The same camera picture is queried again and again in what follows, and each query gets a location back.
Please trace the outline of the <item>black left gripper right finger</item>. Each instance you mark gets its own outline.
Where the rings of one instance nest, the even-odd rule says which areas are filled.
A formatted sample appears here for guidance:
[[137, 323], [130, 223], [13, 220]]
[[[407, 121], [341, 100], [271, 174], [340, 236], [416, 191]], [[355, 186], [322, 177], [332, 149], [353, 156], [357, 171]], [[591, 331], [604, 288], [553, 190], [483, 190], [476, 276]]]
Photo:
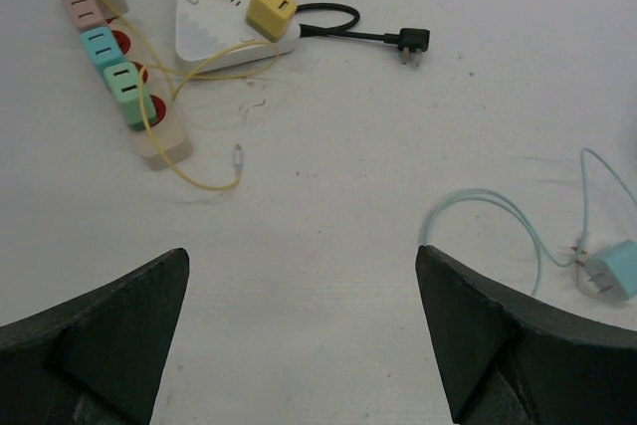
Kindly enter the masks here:
[[636, 333], [560, 310], [433, 246], [416, 276], [456, 424], [633, 424]]

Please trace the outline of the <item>green cube charger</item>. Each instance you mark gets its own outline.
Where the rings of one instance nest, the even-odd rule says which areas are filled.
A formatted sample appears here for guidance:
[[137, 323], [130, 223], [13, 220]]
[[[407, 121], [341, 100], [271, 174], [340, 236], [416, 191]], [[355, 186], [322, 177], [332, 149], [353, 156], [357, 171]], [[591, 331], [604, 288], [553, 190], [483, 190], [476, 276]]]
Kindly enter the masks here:
[[122, 62], [104, 70], [104, 79], [112, 93], [125, 124], [134, 131], [145, 129], [139, 99], [149, 124], [156, 120], [156, 109], [150, 91], [144, 81], [139, 80], [139, 71], [133, 62]]

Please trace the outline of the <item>light blue usb charger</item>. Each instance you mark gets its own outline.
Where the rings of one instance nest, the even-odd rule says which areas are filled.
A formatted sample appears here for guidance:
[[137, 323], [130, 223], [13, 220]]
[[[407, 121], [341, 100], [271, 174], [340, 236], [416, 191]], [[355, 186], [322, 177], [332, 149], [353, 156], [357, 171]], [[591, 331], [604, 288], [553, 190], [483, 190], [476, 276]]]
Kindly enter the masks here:
[[575, 282], [585, 296], [607, 304], [636, 296], [636, 242], [626, 240], [582, 253], [576, 261]]

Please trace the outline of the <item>beige power strip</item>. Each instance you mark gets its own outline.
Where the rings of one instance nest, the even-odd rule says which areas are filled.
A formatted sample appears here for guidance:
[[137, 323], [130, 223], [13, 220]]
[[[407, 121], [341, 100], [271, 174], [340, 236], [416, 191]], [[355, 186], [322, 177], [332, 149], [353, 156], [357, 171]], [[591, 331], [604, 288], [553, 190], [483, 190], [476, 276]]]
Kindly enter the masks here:
[[104, 79], [136, 151], [152, 170], [189, 158], [193, 147], [172, 106], [165, 76], [121, 20], [108, 25], [123, 61], [105, 68]]

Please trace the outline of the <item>yellow cube charger front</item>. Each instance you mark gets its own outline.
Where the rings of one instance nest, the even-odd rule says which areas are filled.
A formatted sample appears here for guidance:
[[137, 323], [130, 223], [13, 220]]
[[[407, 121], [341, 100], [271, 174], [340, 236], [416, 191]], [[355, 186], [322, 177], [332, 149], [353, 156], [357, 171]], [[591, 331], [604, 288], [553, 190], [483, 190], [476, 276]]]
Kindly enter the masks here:
[[298, 10], [296, 0], [250, 0], [247, 24], [271, 42], [279, 42], [287, 33]]

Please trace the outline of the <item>teal cube charger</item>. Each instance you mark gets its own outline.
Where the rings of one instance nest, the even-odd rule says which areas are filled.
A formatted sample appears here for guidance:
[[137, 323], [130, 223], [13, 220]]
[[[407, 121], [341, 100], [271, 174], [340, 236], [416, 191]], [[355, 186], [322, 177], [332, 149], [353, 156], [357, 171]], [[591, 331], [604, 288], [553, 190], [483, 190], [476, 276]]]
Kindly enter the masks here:
[[109, 27], [96, 27], [80, 34], [81, 42], [94, 67], [102, 73], [105, 68], [124, 61], [115, 36]]

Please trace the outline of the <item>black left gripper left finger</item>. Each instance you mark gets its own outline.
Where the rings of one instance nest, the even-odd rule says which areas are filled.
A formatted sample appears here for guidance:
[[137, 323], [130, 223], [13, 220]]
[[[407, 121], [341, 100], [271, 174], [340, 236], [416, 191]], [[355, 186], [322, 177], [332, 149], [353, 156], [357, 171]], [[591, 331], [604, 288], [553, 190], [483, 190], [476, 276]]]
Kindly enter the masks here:
[[188, 278], [188, 253], [173, 249], [2, 326], [2, 423], [149, 423]]

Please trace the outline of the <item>white triangular power strip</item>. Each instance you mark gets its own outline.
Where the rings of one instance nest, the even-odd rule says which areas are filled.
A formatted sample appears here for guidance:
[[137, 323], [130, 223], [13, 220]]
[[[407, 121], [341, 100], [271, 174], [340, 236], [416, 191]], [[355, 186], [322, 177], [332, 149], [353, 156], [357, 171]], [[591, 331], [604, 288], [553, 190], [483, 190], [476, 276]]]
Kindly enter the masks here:
[[301, 37], [293, 19], [272, 43], [247, 22], [252, 0], [176, 0], [174, 50], [179, 66], [204, 72], [273, 58], [292, 51]]

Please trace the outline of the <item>pink cube charger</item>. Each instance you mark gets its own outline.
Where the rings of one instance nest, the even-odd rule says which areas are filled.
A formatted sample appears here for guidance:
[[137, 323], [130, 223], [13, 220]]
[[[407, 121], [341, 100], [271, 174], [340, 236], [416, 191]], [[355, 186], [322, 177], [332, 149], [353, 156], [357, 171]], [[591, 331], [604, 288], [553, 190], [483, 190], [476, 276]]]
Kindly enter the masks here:
[[107, 26], [106, 18], [96, 0], [64, 0], [63, 3], [79, 32]]

